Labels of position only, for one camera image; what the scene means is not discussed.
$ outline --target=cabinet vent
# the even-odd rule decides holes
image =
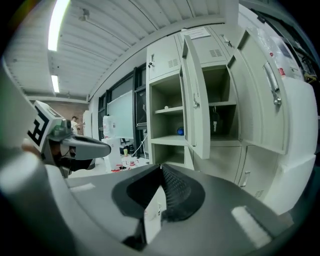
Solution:
[[[222,53],[219,49],[210,50],[209,52],[210,52],[212,58],[222,57]]]
[[[169,68],[172,68],[178,65],[178,60],[175,58],[173,60],[168,61],[168,64],[169,64]]]
[[[264,190],[259,190],[259,191],[257,191],[257,192],[255,193],[254,197],[255,197],[255,198],[261,197],[262,194],[263,194],[263,192],[264,192]]]

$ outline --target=fluorescent light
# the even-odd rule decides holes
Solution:
[[[51,76],[52,79],[52,85],[55,93],[59,92],[59,86],[58,86],[58,77],[56,75]]]
[[[48,49],[57,51],[59,31],[70,0],[57,0],[51,16],[48,38]]]

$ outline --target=cabinet door handle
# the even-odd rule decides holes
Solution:
[[[194,109],[200,107],[200,103],[197,102],[197,100],[196,100],[196,94],[195,94],[195,93],[193,93],[193,103],[194,103],[194,105],[193,105],[193,108],[194,108]]]
[[[244,188],[247,185],[250,173],[251,173],[251,171],[246,171],[244,173],[244,175],[245,175],[244,182],[242,183],[242,185],[240,185],[240,188]]]
[[[278,96],[278,93],[277,93],[279,91],[279,86],[278,86],[276,76],[272,71],[272,68],[269,62],[263,65],[263,70],[266,74],[266,79],[268,80],[270,90],[273,96],[273,104],[276,106],[280,106],[282,104],[282,101],[281,101],[281,97]]]

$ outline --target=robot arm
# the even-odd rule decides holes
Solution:
[[[56,165],[66,178],[71,171],[87,169],[95,158],[110,154],[111,147],[99,140],[76,135],[71,121],[54,111],[49,105],[35,101],[37,116],[27,138],[40,152],[45,164]]]

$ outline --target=cabinet door lock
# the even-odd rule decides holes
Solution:
[[[154,67],[154,61],[149,62],[148,67],[150,68],[151,66]]]

